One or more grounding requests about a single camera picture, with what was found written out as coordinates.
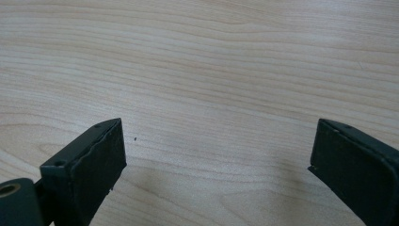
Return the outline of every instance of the wooden table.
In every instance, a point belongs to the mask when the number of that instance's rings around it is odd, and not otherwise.
[[[307,166],[319,118],[399,148],[399,2],[3,0],[0,76],[0,181],[122,118],[91,225],[364,225]]]

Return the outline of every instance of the screw hole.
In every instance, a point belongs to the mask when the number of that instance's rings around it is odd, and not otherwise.
[[[56,161],[56,162],[54,163],[54,165],[55,165],[56,167],[62,167],[62,166],[64,166],[66,163],[67,163],[67,162],[66,162],[65,160],[59,160],[59,161]]]
[[[0,187],[0,198],[6,197],[15,193],[21,188],[20,184],[11,184]]]

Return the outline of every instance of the light wood surface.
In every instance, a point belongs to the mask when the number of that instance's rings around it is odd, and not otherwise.
[[[364,225],[307,167],[319,118],[399,148],[398,62],[396,0],[2,0],[0,181],[122,118],[91,225]]]

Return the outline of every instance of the black metal bracket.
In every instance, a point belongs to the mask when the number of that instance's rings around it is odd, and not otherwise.
[[[125,167],[121,119],[98,123],[43,163],[35,184],[0,185],[0,225],[87,226]]]
[[[399,225],[397,150],[349,125],[320,120],[309,170],[366,225]]]

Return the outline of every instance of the wood grain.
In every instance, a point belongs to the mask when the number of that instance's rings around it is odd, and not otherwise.
[[[319,118],[399,148],[399,2],[1,1],[0,181],[121,117],[92,225],[363,225],[307,171]]]

